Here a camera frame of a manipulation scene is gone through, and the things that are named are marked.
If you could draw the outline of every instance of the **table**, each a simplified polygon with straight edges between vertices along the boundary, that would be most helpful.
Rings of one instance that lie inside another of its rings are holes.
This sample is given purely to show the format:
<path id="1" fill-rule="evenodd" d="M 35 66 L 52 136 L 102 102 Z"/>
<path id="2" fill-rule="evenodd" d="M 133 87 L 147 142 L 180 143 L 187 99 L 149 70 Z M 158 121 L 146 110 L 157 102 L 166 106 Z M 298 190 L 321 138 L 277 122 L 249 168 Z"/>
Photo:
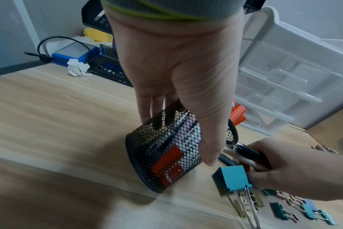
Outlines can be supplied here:
<path id="1" fill-rule="evenodd" d="M 75 78 L 54 64 L 0 76 L 0 228 L 249 228 L 230 202 L 235 197 L 221 194 L 211 178 L 220 162 L 197 166 L 161 195 L 150 191 L 124 146 L 138 126 L 131 87 Z M 244 144 L 265 137 L 237 129 Z M 276 137 L 317 144 L 293 126 Z M 343 201 L 316 204 L 343 228 Z M 288 209 L 300 224 L 264 207 L 262 227 L 331 228 Z"/>

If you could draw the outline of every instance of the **white crumpled paper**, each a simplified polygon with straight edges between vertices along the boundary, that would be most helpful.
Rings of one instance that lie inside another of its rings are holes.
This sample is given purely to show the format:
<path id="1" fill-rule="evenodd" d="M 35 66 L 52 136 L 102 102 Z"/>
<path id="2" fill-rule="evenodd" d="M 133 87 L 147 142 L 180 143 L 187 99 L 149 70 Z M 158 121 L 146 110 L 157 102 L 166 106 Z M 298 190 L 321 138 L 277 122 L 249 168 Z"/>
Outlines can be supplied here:
<path id="1" fill-rule="evenodd" d="M 90 76 L 90 73 L 86 73 L 86 71 L 90 68 L 90 65 L 84 64 L 79 62 L 77 59 L 70 59 L 67 62 L 67 68 L 69 69 L 69 74 L 77 77 L 77 76 Z"/>

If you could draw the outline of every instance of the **yellow object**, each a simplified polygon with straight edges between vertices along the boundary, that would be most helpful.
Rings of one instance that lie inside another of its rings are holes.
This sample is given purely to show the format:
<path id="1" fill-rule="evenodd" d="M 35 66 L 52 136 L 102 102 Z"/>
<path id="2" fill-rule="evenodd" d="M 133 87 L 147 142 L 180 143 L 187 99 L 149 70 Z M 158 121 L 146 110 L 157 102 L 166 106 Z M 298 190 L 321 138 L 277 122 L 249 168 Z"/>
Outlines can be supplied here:
<path id="1" fill-rule="evenodd" d="M 85 37 L 91 37 L 95 42 L 111 42 L 112 35 L 93 28 L 84 29 Z"/>

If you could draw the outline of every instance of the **mesh cup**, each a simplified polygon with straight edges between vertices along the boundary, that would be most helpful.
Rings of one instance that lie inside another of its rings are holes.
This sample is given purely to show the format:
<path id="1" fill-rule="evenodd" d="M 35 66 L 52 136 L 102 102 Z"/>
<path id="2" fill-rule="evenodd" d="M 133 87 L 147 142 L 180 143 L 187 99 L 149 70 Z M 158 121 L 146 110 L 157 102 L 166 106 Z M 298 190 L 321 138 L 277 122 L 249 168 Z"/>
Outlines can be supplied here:
<path id="1" fill-rule="evenodd" d="M 131 164 L 151 190 L 162 193 L 202 161 L 198 153 L 201 130 L 195 116 L 179 100 L 126 136 Z M 238 141 L 228 123 L 226 143 Z"/>

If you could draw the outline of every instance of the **sleeve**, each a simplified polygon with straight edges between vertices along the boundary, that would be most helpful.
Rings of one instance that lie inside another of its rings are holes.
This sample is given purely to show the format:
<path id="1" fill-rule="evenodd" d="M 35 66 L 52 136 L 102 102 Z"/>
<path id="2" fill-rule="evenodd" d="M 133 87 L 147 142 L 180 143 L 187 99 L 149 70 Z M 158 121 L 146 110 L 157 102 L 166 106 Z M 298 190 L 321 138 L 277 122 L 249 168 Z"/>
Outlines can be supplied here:
<path id="1" fill-rule="evenodd" d="M 157 20 L 213 20 L 226 18 L 245 0 L 102 0 L 105 6 L 136 17 Z"/>

